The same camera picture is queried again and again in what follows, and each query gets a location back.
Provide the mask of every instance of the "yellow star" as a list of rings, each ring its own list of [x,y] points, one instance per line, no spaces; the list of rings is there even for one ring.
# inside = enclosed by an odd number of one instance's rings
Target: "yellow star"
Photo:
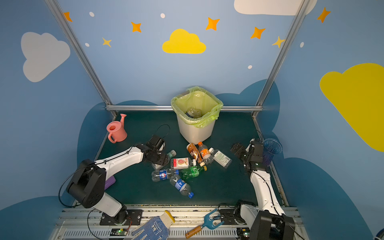
[[[208,18],[208,26],[207,26],[206,30],[213,29],[216,31],[216,24],[218,23],[219,20],[220,19],[212,20],[212,19]]]
[[[112,40],[107,41],[107,40],[105,40],[104,38],[103,38],[103,40],[104,40],[103,45],[108,45],[109,47],[111,47],[111,46],[109,45],[109,42],[112,41]]]
[[[141,30],[140,30],[140,25],[141,25],[141,23],[134,24],[133,22],[131,22],[131,24],[132,24],[132,26],[133,26],[132,32],[137,31],[137,32],[140,32],[140,33],[141,33]]]
[[[274,43],[274,44],[272,44],[272,46],[273,46],[273,45],[277,45],[277,46],[280,48],[281,43],[284,42],[284,41],[285,41],[285,39],[281,40],[281,39],[280,39],[280,36],[278,36],[278,37],[277,37],[277,42]]]
[[[72,19],[70,18],[70,12],[66,12],[66,13],[64,13],[64,16],[65,16],[65,18],[68,20],[68,21],[72,21]]]
[[[321,22],[323,23],[324,20],[325,20],[325,17],[328,16],[328,14],[330,14],[330,13],[331,13],[331,11],[327,11],[327,10],[325,10],[325,8],[324,8],[323,12],[322,12],[321,15],[317,18],[317,20],[321,20]]]
[[[258,38],[258,39],[260,39],[260,38],[262,37],[262,33],[263,33],[264,30],[265,30],[265,28],[264,28],[264,29],[258,29],[257,27],[255,27],[255,32],[254,32],[253,35],[251,36],[251,39],[252,39],[252,38]]]

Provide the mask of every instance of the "brown bottle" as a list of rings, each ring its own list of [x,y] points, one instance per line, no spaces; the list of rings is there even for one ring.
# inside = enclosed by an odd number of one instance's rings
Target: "brown bottle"
[[[199,151],[197,150],[196,146],[193,143],[190,143],[187,145],[187,150],[189,154],[197,160],[197,162],[200,164],[200,166],[204,166],[205,162],[203,161],[203,158],[201,157]]]

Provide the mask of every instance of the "pink watering can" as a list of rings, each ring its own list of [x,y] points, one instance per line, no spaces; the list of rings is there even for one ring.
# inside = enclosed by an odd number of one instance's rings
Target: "pink watering can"
[[[120,114],[121,120],[113,121],[107,125],[108,139],[111,143],[121,142],[127,138],[127,132],[124,129],[124,118],[127,116],[125,114]]]

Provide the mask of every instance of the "blue plastic cup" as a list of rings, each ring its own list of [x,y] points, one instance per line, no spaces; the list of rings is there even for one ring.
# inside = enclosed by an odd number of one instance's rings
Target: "blue plastic cup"
[[[263,149],[263,164],[269,166],[271,164],[272,158],[275,154],[281,153],[283,147],[273,138],[267,138],[264,140],[264,149]]]

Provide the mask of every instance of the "plastic bottle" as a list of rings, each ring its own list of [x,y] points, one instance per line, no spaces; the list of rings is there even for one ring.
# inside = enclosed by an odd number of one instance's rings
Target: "plastic bottle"
[[[191,107],[185,114],[190,118],[201,118],[201,110],[198,108]]]
[[[189,198],[193,198],[194,194],[191,190],[191,186],[186,183],[183,179],[180,178],[178,174],[173,175],[169,182],[172,186],[175,186],[177,190],[181,193],[181,195],[188,196]]]
[[[209,152],[214,157],[214,160],[224,168],[227,168],[232,162],[232,159],[227,157],[224,153],[220,152],[219,150],[214,150],[213,147],[209,149]]]
[[[152,172],[152,181],[158,182],[160,180],[170,179],[172,175],[179,174],[178,170],[173,170],[172,168],[155,170]]]
[[[192,156],[192,158],[197,160],[200,166],[205,165],[205,162],[203,161],[203,158],[201,157],[200,152],[197,150],[196,146],[193,143],[190,143],[187,145],[187,150],[189,154]]]
[[[198,145],[199,145],[199,152],[205,164],[212,163],[214,161],[214,158],[211,156],[211,153],[209,152],[207,146],[204,145],[202,142],[199,142]]]
[[[206,170],[207,170],[206,166],[203,166],[203,167],[193,166],[187,169],[183,169],[181,170],[181,172],[183,174],[182,175],[183,179],[190,179],[190,178],[199,176],[202,171],[206,171]]]
[[[167,161],[166,161],[165,165],[167,165],[169,160],[171,158],[173,158],[174,156],[176,156],[175,150],[171,150],[169,153],[167,153],[167,155],[166,155]],[[151,165],[152,165],[153,169],[155,169],[155,170],[160,170],[165,166],[165,165],[158,165],[158,164],[154,164],[154,163],[152,163]]]
[[[196,166],[196,159],[191,160],[189,157],[174,158],[170,161],[170,167],[176,169],[186,169],[188,167]]]

